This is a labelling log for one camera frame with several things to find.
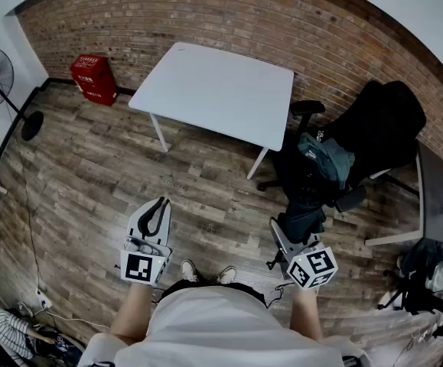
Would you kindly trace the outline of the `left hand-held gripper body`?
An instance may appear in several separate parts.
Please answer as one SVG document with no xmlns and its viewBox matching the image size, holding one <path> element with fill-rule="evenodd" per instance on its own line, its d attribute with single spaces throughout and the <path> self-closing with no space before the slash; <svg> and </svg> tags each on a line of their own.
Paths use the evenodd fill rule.
<svg viewBox="0 0 443 367">
<path fill-rule="evenodd" d="M 129 219 L 128 234 L 125 245 L 120 252 L 121 279 L 132 283 L 156 285 L 168 266 L 173 254 L 166 239 L 142 237 L 138 230 L 139 209 Z M 154 215 L 148 227 L 154 231 L 157 226 L 158 215 Z M 171 225 L 171 202 L 170 202 L 170 225 Z"/>
</svg>

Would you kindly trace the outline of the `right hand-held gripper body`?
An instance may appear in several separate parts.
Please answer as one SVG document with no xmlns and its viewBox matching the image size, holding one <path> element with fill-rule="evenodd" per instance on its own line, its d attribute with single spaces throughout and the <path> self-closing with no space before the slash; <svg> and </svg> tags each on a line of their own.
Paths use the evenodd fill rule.
<svg viewBox="0 0 443 367">
<path fill-rule="evenodd" d="M 269 220 L 275 245 L 275 257 L 269 270 L 280 265 L 283 278 L 293 280 L 302 290 L 319 288 L 335 275 L 338 266 L 330 247 L 325 247 L 319 234 L 310 234 L 307 242 L 291 242 L 274 217 Z"/>
</svg>

